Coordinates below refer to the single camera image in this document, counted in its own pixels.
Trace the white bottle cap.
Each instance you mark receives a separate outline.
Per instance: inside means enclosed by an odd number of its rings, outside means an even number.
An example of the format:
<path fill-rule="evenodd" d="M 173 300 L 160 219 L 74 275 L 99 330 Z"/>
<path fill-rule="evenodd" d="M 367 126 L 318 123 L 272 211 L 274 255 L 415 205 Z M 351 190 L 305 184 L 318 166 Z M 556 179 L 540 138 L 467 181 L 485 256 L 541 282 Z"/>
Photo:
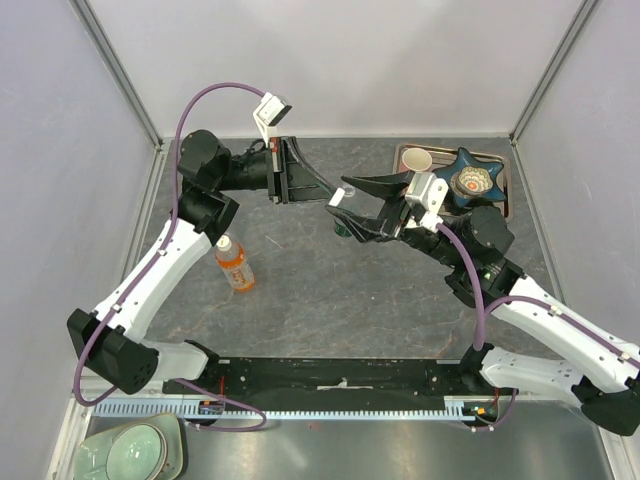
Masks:
<path fill-rule="evenodd" d="M 337 188 L 327 203 L 328 207 L 338 207 L 344 199 L 346 191 L 343 188 Z"/>
<path fill-rule="evenodd" d="M 216 247 L 220 251 L 229 251 L 233 246 L 232 240 L 227 235 L 222 235 L 216 242 Z"/>

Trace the orange drink bottle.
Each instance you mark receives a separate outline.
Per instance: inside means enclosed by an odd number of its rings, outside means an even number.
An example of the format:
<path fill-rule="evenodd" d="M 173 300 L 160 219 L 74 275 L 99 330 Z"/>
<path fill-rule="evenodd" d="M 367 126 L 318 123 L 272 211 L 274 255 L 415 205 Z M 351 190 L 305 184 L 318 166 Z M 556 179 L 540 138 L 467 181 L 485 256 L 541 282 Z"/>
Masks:
<path fill-rule="evenodd" d="M 215 245 L 216 261 L 231 288 L 236 292 L 247 292 L 255 285 L 255 276 L 247 263 L 243 246 L 231 237 L 229 238 L 233 242 L 229 251 L 220 251 Z"/>

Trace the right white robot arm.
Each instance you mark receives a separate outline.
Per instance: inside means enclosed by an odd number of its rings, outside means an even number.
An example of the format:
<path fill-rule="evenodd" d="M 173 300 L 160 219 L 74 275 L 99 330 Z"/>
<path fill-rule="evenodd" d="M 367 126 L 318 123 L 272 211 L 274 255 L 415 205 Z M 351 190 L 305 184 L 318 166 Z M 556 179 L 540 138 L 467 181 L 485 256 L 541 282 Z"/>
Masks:
<path fill-rule="evenodd" d="M 440 214 L 448 186 L 430 172 L 347 177 L 345 183 L 383 200 L 363 217 L 341 207 L 338 188 L 326 206 L 360 243 L 401 241 L 451 268 L 445 281 L 476 311 L 471 347 L 458 368 L 467 392 L 487 387 L 530 392 L 580 409 L 620 436 L 639 428 L 639 347 L 593 324 L 545 291 L 506 252 L 514 236 L 495 207 L 481 206 L 451 220 Z M 490 317 L 537 339 L 558 355 L 518 355 L 486 340 Z"/>

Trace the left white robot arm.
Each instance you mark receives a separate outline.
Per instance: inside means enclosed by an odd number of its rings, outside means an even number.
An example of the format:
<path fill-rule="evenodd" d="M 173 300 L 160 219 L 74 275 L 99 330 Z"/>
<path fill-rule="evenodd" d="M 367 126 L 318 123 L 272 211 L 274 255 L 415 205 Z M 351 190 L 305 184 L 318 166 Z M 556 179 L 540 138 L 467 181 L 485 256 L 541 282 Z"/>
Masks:
<path fill-rule="evenodd" d="M 152 380 L 183 377 L 198 393 L 219 382 L 213 354 L 194 341 L 150 342 L 147 330 L 182 277 L 212 250 L 239 208 L 230 191 L 264 190 L 276 204 L 340 200 L 303 157 L 294 137 L 256 140 L 234 155 L 207 130 L 186 136 L 178 150 L 182 190 L 159 238 L 126 279 L 93 310 L 77 309 L 67 329 L 79 367 L 135 394 Z"/>

